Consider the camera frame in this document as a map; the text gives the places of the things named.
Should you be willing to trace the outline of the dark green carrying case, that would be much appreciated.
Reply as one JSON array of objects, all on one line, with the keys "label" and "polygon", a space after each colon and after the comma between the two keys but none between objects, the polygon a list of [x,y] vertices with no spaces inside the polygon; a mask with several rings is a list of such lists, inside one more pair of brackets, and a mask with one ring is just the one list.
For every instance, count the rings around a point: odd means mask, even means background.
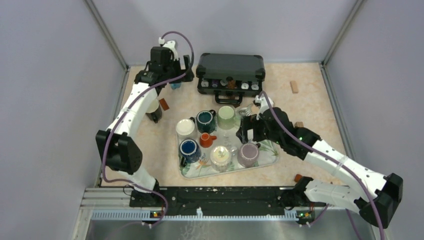
[{"label": "dark green carrying case", "polygon": [[261,55],[203,53],[195,70],[197,91],[218,104],[239,105],[259,95],[266,77]]}]

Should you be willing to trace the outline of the wooden block left lower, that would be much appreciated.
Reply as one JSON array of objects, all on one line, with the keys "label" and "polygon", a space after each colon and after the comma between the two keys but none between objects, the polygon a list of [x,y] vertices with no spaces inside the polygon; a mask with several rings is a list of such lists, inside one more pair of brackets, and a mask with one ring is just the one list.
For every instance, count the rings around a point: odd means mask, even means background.
[{"label": "wooden block left lower", "polygon": [[159,100],[160,106],[164,111],[167,111],[170,109],[168,103],[166,102],[166,100],[164,98]]}]

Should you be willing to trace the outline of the black glossy mug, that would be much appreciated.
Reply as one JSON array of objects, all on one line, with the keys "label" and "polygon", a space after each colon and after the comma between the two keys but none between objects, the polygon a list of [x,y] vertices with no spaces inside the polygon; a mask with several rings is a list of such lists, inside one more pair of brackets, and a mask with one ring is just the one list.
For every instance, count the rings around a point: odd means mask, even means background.
[{"label": "black glossy mug", "polygon": [[162,108],[160,105],[160,102],[155,99],[148,107],[145,115],[151,120],[153,121],[155,124],[157,124],[162,116],[163,116],[163,112],[162,112]]}]

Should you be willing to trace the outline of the dark teal mug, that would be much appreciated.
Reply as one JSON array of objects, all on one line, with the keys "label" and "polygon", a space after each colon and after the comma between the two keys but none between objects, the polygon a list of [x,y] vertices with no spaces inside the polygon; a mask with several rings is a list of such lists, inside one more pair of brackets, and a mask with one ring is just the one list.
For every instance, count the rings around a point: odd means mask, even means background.
[{"label": "dark teal mug", "polygon": [[195,118],[198,131],[202,134],[211,134],[216,129],[217,125],[215,116],[216,111],[213,109],[200,111]]}]

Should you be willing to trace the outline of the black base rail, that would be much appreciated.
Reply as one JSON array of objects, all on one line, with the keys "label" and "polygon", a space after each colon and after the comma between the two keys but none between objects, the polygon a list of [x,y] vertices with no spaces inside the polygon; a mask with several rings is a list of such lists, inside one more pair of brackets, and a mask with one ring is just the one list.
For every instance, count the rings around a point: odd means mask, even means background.
[{"label": "black base rail", "polygon": [[153,193],[133,190],[131,208],[156,208],[166,217],[194,215],[201,209],[206,217],[264,217],[285,211],[324,207],[312,203],[299,190],[285,186],[154,186]]}]

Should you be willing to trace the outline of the light blue dotted mug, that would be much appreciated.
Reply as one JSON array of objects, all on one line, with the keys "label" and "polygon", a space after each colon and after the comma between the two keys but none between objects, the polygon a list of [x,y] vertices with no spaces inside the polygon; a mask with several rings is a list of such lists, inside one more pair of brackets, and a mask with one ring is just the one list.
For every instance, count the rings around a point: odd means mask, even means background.
[{"label": "light blue dotted mug", "polygon": [[171,83],[170,84],[170,87],[171,87],[172,90],[179,89],[181,86],[182,86],[182,83],[181,82]]}]

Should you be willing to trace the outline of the dark blue mug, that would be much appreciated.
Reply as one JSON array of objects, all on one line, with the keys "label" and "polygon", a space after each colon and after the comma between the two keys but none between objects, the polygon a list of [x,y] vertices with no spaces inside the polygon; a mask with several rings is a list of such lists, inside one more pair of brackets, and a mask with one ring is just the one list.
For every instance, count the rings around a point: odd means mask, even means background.
[{"label": "dark blue mug", "polygon": [[180,166],[185,167],[188,164],[196,163],[200,160],[202,152],[198,143],[191,138],[183,140],[179,144]]}]

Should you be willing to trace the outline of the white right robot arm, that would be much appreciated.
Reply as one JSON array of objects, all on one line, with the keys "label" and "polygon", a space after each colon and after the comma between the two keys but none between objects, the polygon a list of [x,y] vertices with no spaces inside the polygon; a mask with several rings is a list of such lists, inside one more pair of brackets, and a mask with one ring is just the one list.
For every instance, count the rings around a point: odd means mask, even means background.
[{"label": "white right robot arm", "polygon": [[302,177],[293,189],[299,206],[326,203],[359,214],[368,223],[389,226],[403,197],[403,179],[395,173],[383,175],[338,152],[315,132],[295,127],[278,107],[243,116],[236,136],[243,144],[269,140],[287,154],[316,165],[343,182],[330,185],[312,177]]}]

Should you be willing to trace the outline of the dark wooden block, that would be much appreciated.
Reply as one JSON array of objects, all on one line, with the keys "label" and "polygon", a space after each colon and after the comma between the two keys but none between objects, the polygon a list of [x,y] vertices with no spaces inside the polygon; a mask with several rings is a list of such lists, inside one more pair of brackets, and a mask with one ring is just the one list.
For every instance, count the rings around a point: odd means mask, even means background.
[{"label": "dark wooden block", "polygon": [[297,121],[297,122],[294,124],[294,127],[295,127],[295,128],[303,128],[303,127],[304,127],[304,123],[303,123],[302,121]]}]

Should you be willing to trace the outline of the white ribbed mug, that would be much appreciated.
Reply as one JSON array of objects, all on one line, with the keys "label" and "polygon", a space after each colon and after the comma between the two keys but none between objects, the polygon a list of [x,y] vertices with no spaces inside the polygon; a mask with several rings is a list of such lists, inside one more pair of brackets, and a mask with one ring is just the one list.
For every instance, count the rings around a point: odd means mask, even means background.
[{"label": "white ribbed mug", "polygon": [[196,139],[198,132],[196,123],[193,118],[185,118],[180,120],[176,126],[175,131],[179,140]]}]

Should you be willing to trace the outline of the grey striped ribbed cup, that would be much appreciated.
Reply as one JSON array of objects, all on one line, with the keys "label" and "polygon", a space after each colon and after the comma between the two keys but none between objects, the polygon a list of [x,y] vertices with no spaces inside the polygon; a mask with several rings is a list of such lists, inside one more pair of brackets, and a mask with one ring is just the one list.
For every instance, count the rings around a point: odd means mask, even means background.
[{"label": "grey striped ribbed cup", "polygon": [[260,108],[252,103],[245,107],[241,107],[237,112],[240,116],[245,117],[245,116],[256,115],[259,113],[259,111],[260,111]]}]

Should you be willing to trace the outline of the floral white serving tray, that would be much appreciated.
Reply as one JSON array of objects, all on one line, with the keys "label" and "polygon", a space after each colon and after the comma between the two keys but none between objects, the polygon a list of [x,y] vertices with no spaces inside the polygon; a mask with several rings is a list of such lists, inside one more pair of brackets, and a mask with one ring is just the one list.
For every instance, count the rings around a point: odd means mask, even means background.
[{"label": "floral white serving tray", "polygon": [[212,144],[202,147],[202,134],[197,132],[191,136],[195,141],[197,151],[195,158],[186,159],[180,145],[185,140],[177,136],[177,151],[179,158],[179,172],[186,179],[199,179],[222,174],[235,173],[248,169],[270,166],[279,160],[280,151],[277,145],[269,140],[255,142],[250,140],[251,146],[242,143],[236,136],[240,127],[241,116],[236,113],[235,123],[231,129],[221,129],[219,126],[209,135]]}]

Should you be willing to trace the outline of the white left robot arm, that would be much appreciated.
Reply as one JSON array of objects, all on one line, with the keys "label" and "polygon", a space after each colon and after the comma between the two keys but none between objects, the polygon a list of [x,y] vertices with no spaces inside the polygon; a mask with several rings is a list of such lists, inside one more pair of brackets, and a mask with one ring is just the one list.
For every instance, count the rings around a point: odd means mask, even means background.
[{"label": "white left robot arm", "polygon": [[106,130],[99,130],[95,136],[103,181],[115,182],[107,177],[106,168],[119,173],[122,176],[120,181],[142,193],[141,200],[149,207],[160,202],[161,194],[155,190],[157,180],[142,166],[143,153],[134,135],[166,84],[193,80],[190,56],[184,55],[183,60],[185,68],[181,67],[174,46],[154,46],[145,68],[136,74],[129,97],[119,114]]}]

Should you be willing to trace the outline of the light green mug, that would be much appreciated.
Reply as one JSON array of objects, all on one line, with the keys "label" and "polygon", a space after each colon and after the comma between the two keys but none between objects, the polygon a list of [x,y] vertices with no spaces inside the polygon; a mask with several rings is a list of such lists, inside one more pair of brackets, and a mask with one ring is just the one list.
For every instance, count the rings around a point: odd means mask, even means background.
[{"label": "light green mug", "polygon": [[232,106],[222,106],[217,112],[218,127],[223,130],[230,130],[240,126],[240,117]]}]

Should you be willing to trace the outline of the lilac purple mug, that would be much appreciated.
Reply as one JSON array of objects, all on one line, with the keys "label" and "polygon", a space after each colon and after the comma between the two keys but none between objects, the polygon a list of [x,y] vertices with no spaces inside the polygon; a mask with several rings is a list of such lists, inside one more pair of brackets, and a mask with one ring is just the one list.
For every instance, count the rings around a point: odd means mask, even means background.
[{"label": "lilac purple mug", "polygon": [[245,143],[238,150],[237,161],[241,166],[250,168],[257,162],[259,154],[260,151],[256,144]]}]

